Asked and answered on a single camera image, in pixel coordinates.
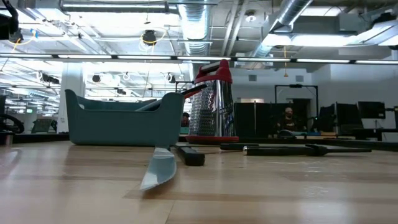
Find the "ceiling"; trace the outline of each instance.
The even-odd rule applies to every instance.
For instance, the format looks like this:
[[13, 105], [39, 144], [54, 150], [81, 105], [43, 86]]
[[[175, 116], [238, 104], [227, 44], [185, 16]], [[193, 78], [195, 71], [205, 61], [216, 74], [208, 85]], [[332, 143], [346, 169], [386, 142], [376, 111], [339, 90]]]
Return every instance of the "ceiling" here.
[[[262, 41], [262, 27], [268, 15], [279, 10], [280, 2], [274, 1], [249, 1], [246, 10], [254, 10], [256, 20], [248, 22], [245, 19], [237, 34], [231, 55], [252, 52]], [[207, 40], [210, 44], [210, 55], [219, 56], [226, 36], [228, 21], [231, 19], [233, 1], [222, 0], [210, 10], [210, 33]], [[362, 1], [316, 0], [312, 2], [302, 16], [330, 16], [334, 17], [342, 11], [356, 14], [371, 11], [381, 7], [395, 4], [396, 1], [367, 0]], [[6, 10], [0, 13], [9, 15]], [[109, 12], [63, 12], [43, 8], [37, 11], [19, 9], [19, 24], [22, 28], [24, 40], [16, 45], [7, 41], [0, 41], [0, 52], [19, 54], [115, 54], [115, 55], [185, 55], [183, 30], [180, 16], [177, 14], [163, 13], [118, 13]], [[145, 30], [154, 30], [158, 42], [153, 47], [142, 44], [140, 39]], [[371, 45], [367, 47], [300, 47], [286, 46], [274, 47], [270, 54], [274, 57], [295, 58], [385, 58], [391, 51], [388, 47]], [[38, 78], [38, 72], [50, 75], [62, 81], [62, 63], [56, 61], [38, 61], [0, 58], [2, 66], [0, 85], [47, 85]], [[283, 63], [276, 63], [272, 67], [282, 68]], [[307, 71], [317, 69], [319, 65], [296, 64], [289, 67], [306, 68]], [[84, 62], [84, 73], [87, 75], [87, 88], [96, 86], [137, 87], [142, 90], [127, 92], [127, 96], [139, 100], [145, 97], [161, 97], [175, 88], [175, 84], [167, 81], [167, 75], [174, 75], [177, 81], [190, 81], [190, 66], [187, 63], [126, 63], [126, 62]], [[104, 76], [107, 83], [95, 83], [93, 75]], [[151, 88], [170, 90], [147, 93]], [[41, 92], [51, 96], [53, 102], [59, 98], [59, 88], [32, 90], [28, 93]], [[3, 88], [3, 93], [12, 95], [10, 98], [23, 97], [26, 92]], [[119, 96], [111, 90], [89, 90], [87, 97], [109, 99]]]

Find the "desk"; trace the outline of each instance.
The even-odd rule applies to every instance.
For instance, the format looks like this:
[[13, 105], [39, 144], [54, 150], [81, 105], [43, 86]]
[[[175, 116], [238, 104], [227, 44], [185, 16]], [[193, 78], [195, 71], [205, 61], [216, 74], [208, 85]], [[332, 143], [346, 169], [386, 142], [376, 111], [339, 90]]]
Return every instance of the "desk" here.
[[1, 223], [397, 223], [394, 152], [245, 157], [197, 149], [207, 153], [204, 167], [176, 156], [175, 178], [143, 193], [151, 147], [2, 147], [10, 164], [0, 169]]
[[383, 133], [398, 133], [396, 128], [363, 128], [353, 129], [353, 136], [357, 140], [366, 140], [367, 138], [377, 138], [378, 141], [382, 141]]

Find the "person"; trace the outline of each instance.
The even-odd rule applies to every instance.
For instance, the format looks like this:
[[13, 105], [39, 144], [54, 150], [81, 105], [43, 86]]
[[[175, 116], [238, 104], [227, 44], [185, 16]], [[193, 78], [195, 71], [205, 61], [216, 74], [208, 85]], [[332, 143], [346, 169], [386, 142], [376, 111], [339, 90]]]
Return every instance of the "person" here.
[[293, 109], [287, 107], [285, 109], [284, 117], [277, 123], [279, 130], [295, 131], [297, 129], [296, 123], [293, 119]]
[[182, 113], [181, 127], [189, 127], [189, 114], [187, 112]]

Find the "workstation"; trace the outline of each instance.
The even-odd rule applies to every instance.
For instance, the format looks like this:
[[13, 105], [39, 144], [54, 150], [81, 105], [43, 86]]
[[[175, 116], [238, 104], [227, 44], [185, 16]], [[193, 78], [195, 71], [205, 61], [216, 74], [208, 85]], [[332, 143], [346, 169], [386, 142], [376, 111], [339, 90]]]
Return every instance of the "workstation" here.
[[2, 2], [2, 224], [397, 223], [396, 1]]

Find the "wooden table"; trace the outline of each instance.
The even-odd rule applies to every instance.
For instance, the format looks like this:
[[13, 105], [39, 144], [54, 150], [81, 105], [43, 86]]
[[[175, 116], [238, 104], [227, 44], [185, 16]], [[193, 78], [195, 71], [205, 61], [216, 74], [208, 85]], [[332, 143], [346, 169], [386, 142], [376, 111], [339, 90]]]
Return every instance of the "wooden table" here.
[[398, 223], [398, 154], [245, 157], [207, 153], [204, 167], [177, 158], [171, 182], [143, 193], [153, 148], [0, 148], [2, 224]]

